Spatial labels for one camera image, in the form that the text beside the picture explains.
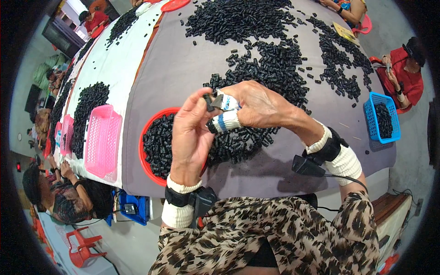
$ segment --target blue plastic basket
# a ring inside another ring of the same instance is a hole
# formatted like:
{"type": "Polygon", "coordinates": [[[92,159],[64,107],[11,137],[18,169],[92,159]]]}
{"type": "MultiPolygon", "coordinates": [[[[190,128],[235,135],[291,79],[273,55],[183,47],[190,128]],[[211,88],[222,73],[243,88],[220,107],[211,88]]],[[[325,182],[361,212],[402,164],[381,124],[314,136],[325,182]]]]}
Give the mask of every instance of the blue plastic basket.
{"type": "Polygon", "coordinates": [[[121,193],[119,194],[119,208],[124,209],[124,204],[126,203],[135,204],[138,209],[138,213],[136,215],[127,214],[124,210],[121,211],[121,214],[141,225],[147,225],[147,221],[150,218],[149,197],[138,197],[139,198],[131,196],[127,194],[124,190],[121,190],[121,193]]]}
{"type": "Polygon", "coordinates": [[[381,95],[375,92],[370,92],[370,99],[363,104],[365,114],[367,115],[368,131],[370,132],[370,138],[372,140],[378,140],[380,143],[385,144],[400,139],[400,126],[399,119],[397,118],[396,106],[391,97],[381,95]],[[378,117],[376,116],[375,104],[385,103],[391,116],[392,134],[389,139],[382,139],[379,134],[378,117]]]}

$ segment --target gray tablecloth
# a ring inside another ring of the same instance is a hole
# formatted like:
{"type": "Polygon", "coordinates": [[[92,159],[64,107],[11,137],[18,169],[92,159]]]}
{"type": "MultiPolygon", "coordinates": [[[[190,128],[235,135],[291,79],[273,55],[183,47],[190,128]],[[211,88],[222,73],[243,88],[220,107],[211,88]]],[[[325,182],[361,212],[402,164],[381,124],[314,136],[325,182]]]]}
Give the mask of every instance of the gray tablecloth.
{"type": "MultiPolygon", "coordinates": [[[[313,12],[318,19],[331,25],[332,21],[346,26],[344,21],[335,13],[310,0],[297,0],[293,3],[295,9],[290,12],[303,21],[313,12]]],[[[163,197],[164,187],[155,184],[143,171],[138,157],[138,141],[141,130],[147,120],[156,112],[172,106],[181,106],[185,99],[202,83],[209,82],[211,74],[219,73],[224,77],[228,70],[225,59],[232,49],[238,49],[239,55],[246,53],[244,44],[229,40],[226,46],[219,46],[205,40],[204,36],[185,37],[185,26],[180,26],[180,19],[194,14],[194,4],[173,12],[165,13],[154,37],[147,55],[141,66],[139,75],[132,87],[128,100],[123,131],[123,169],[122,183],[127,193],[151,197],[163,197]]],[[[366,176],[383,168],[391,167],[396,160],[394,143],[383,146],[369,139],[367,121],[363,111],[363,103],[369,99],[369,92],[362,84],[363,71],[361,68],[345,70],[350,77],[356,74],[361,88],[361,96],[356,108],[352,108],[354,100],[337,96],[327,83],[315,84],[306,77],[312,73],[315,79],[323,72],[325,66],[319,48],[319,36],[312,32],[313,26],[300,25],[296,29],[287,25],[287,34],[297,38],[303,57],[308,57],[302,67],[312,66],[313,71],[301,74],[309,80],[307,108],[312,110],[312,117],[323,124],[334,128],[341,137],[350,144],[356,152],[366,176]]],[[[279,42],[272,37],[265,41],[279,42]]],[[[260,58],[256,48],[252,57],[260,58]]],[[[371,88],[383,93],[376,74],[370,74],[371,88]]],[[[219,198],[251,196],[272,198],[294,194],[312,193],[337,186],[334,179],[317,179],[299,176],[291,171],[294,155],[304,150],[300,140],[292,132],[280,129],[277,135],[272,135],[274,143],[264,148],[252,160],[236,165],[223,163],[216,169],[207,169],[203,175],[204,185],[211,186],[219,198]]]]}

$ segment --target television screen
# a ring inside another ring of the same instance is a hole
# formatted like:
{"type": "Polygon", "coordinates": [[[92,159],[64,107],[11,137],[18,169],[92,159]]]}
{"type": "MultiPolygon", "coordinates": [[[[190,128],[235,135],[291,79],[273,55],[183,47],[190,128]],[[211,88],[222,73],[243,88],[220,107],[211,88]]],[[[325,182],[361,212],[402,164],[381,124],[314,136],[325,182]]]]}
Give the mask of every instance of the television screen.
{"type": "Polygon", "coordinates": [[[25,111],[28,113],[34,113],[35,107],[37,106],[38,99],[40,99],[40,93],[41,89],[38,88],[38,86],[32,84],[30,90],[28,99],[26,101],[25,111]]]}

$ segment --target red shirt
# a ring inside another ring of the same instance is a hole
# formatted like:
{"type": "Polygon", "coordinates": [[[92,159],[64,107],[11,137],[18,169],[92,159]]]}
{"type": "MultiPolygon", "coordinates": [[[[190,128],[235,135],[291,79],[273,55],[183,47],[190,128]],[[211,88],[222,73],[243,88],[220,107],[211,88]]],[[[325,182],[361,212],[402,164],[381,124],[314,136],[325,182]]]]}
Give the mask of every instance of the red shirt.
{"type": "MultiPolygon", "coordinates": [[[[404,70],[408,57],[408,53],[404,50],[404,48],[398,48],[396,50],[391,51],[391,66],[394,75],[397,78],[397,81],[403,82],[403,94],[407,96],[411,105],[415,106],[417,102],[420,100],[423,93],[423,80],[422,74],[420,72],[410,73],[404,70]]],[[[378,74],[388,89],[388,92],[391,94],[392,99],[400,106],[400,102],[397,100],[396,91],[394,85],[389,81],[385,73],[386,68],[380,67],[378,68],[378,74]]]]}
{"type": "Polygon", "coordinates": [[[89,33],[95,27],[98,27],[102,21],[107,20],[108,18],[109,18],[108,15],[105,15],[104,13],[102,13],[100,11],[95,11],[92,20],[84,23],[85,29],[89,33]]]}

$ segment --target small blade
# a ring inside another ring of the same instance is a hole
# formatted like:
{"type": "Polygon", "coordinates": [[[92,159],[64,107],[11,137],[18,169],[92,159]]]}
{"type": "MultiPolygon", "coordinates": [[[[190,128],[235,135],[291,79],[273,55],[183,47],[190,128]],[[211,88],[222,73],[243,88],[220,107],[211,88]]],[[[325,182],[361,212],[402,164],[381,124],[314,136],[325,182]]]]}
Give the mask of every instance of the small blade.
{"type": "Polygon", "coordinates": [[[216,99],[211,103],[211,106],[221,108],[221,103],[223,102],[223,95],[219,95],[216,99]]]}

